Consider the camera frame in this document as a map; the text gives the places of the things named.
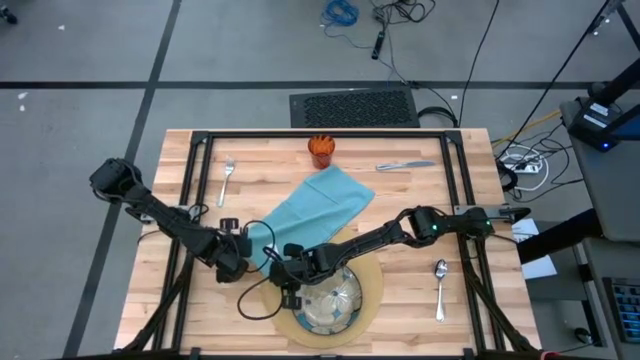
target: fork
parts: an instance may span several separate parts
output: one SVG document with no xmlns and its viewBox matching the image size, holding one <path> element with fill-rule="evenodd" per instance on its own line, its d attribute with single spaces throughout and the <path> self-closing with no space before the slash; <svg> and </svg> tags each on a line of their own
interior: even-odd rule
<svg viewBox="0 0 640 360">
<path fill-rule="evenodd" d="M 229 156 L 227 156 L 227 164 L 224 167 L 224 183 L 222 184 L 222 191 L 220 191 L 220 197 L 218 198 L 218 207 L 222 207 L 224 204 L 224 193 L 227 190 L 227 181 L 229 181 L 229 176 L 236 168 L 236 162 Z"/>
</svg>

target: blue cloth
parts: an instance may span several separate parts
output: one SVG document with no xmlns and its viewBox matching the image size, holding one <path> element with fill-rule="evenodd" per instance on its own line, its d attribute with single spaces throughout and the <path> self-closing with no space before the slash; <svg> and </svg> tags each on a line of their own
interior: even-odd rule
<svg viewBox="0 0 640 360">
<path fill-rule="evenodd" d="M 276 251 L 282 255 L 285 244 L 302 245 L 305 249 L 329 241 L 358 215 L 373 199 L 374 193 L 339 168 L 327 169 L 309 176 L 298 188 L 262 221 L 276 234 Z M 262 251 L 271 246 L 271 232 L 262 224 L 249 228 L 252 241 L 251 261 L 262 265 L 267 256 Z M 269 275 L 271 262 L 261 272 Z"/>
</svg>

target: white paper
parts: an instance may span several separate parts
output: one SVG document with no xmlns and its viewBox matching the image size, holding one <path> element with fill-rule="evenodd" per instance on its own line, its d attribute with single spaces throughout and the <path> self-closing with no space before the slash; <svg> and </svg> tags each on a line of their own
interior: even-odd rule
<svg viewBox="0 0 640 360">
<path fill-rule="evenodd" d="M 533 235 L 539 234 L 533 219 L 522 219 L 513 224 L 511 230 L 513 231 L 513 238 L 517 242 L 525 241 Z M 525 279 L 535 279 L 558 274 L 549 255 L 522 265 L 522 273 Z"/>
</svg>

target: plastic cup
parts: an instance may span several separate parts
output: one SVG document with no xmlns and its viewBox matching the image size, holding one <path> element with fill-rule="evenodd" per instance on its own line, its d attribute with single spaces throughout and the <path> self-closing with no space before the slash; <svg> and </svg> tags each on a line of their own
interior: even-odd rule
<svg viewBox="0 0 640 360">
<path fill-rule="evenodd" d="M 316 169 L 326 169 L 331 165 L 331 155 L 336 149 L 336 143 L 331 136 L 312 136 L 307 147 L 311 154 L 311 162 Z"/>
</svg>

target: knife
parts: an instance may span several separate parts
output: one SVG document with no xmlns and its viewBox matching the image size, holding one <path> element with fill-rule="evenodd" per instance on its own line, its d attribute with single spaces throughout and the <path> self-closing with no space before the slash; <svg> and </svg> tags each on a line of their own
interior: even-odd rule
<svg viewBox="0 0 640 360">
<path fill-rule="evenodd" d="M 410 162 L 399 163 L 399 164 L 376 165 L 376 170 L 385 171 L 385 170 L 402 169 L 402 168 L 419 167 L 419 166 L 432 166 L 435 164 L 436 163 L 430 160 L 410 161 Z"/>
</svg>

